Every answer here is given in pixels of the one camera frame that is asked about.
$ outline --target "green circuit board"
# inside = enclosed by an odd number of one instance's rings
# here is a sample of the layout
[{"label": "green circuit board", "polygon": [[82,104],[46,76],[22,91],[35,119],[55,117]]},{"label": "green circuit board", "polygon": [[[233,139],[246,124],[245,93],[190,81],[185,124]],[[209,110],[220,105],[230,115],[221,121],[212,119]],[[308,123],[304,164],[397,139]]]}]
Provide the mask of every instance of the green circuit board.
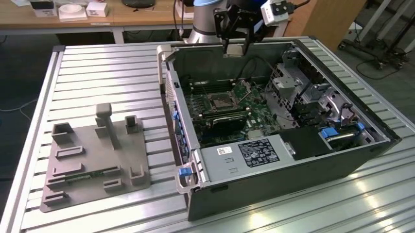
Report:
[{"label": "green circuit board", "polygon": [[262,88],[241,80],[230,91],[190,94],[186,107],[202,148],[266,136],[280,126],[262,97]]}]

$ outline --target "gray floor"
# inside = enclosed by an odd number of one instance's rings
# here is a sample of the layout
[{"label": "gray floor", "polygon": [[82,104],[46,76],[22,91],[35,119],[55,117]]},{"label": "gray floor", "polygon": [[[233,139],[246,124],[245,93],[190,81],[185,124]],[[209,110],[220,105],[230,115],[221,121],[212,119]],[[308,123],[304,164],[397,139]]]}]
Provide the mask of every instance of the gray floor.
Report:
[{"label": "gray floor", "polygon": [[[357,16],[357,21],[364,25],[374,9],[362,10]],[[373,30],[377,30],[382,21],[389,17],[384,13],[377,21]],[[390,30],[386,39],[392,39],[404,25],[398,21]],[[168,37],[168,31],[139,32],[127,35],[127,42],[164,41]],[[409,30],[400,46],[404,47],[415,37],[415,28]],[[22,103],[37,98],[42,78],[46,70],[51,47],[58,45],[54,35],[21,35],[9,36],[3,44],[0,45],[0,109],[9,109],[19,106]],[[336,52],[337,56],[350,68],[370,57],[352,48]],[[410,63],[415,64],[415,53],[408,54],[412,57]],[[361,72],[372,77],[381,77],[392,68],[376,70],[370,64],[361,66]],[[415,66],[405,65],[401,70],[382,80],[369,80],[376,91],[393,104],[400,112],[415,121]],[[35,103],[26,106],[22,111],[31,116]],[[18,111],[11,113],[0,113],[0,213],[7,196],[7,189],[14,174],[15,165],[22,149],[25,134],[29,122]]]}]

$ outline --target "barcode sticker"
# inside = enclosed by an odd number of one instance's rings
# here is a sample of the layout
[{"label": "barcode sticker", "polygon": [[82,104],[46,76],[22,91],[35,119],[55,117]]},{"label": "barcode sticker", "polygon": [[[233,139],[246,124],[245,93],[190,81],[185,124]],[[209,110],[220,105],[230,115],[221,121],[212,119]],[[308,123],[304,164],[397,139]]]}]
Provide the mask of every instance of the barcode sticker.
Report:
[{"label": "barcode sticker", "polygon": [[230,148],[230,147],[221,147],[221,148],[217,148],[217,154],[218,154],[218,155],[229,154],[229,153],[232,153],[232,148]]}]

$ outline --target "wooden desk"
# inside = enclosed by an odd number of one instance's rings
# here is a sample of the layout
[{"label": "wooden desk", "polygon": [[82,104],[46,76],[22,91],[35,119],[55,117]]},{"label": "wooden desk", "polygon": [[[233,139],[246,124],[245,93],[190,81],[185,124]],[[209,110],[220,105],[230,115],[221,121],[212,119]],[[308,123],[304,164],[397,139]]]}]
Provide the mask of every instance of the wooden desk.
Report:
[{"label": "wooden desk", "polygon": [[[106,17],[87,17],[87,20],[59,22],[58,17],[35,17],[30,6],[17,7],[11,1],[0,0],[0,35],[55,34],[111,32],[114,42],[123,43],[122,31],[165,30],[174,28],[173,0],[156,0],[146,9],[125,6],[121,0],[105,0],[109,6]],[[177,25],[181,19],[176,14]],[[192,28],[192,20],[184,21],[184,28]]]},{"label": "wooden desk", "polygon": [[[109,9],[114,0],[106,0]],[[87,20],[59,22],[58,17],[35,17],[30,6],[17,7],[10,0],[0,0],[0,29],[70,28],[113,25],[113,12],[106,17],[87,17]]]},{"label": "wooden desk", "polygon": [[[119,0],[113,0],[114,25],[115,26],[137,26],[137,25],[173,25],[173,0],[156,0],[153,7],[134,9],[125,6]],[[181,19],[176,14],[177,25]],[[192,24],[192,20],[184,20],[184,24]]]}]

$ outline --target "metal workbench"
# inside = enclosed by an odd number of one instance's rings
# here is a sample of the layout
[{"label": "metal workbench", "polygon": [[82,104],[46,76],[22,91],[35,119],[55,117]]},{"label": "metal workbench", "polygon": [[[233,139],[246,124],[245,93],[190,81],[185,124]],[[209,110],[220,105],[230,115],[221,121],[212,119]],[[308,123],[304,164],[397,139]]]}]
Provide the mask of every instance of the metal workbench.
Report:
[{"label": "metal workbench", "polygon": [[[156,46],[65,47],[51,53],[0,232],[410,232],[415,229],[415,126],[318,41],[300,40],[402,141],[348,177],[217,214],[185,220],[157,84]],[[148,189],[49,213],[38,210],[51,124],[93,125],[97,103],[111,120],[137,115],[145,128]]]}]

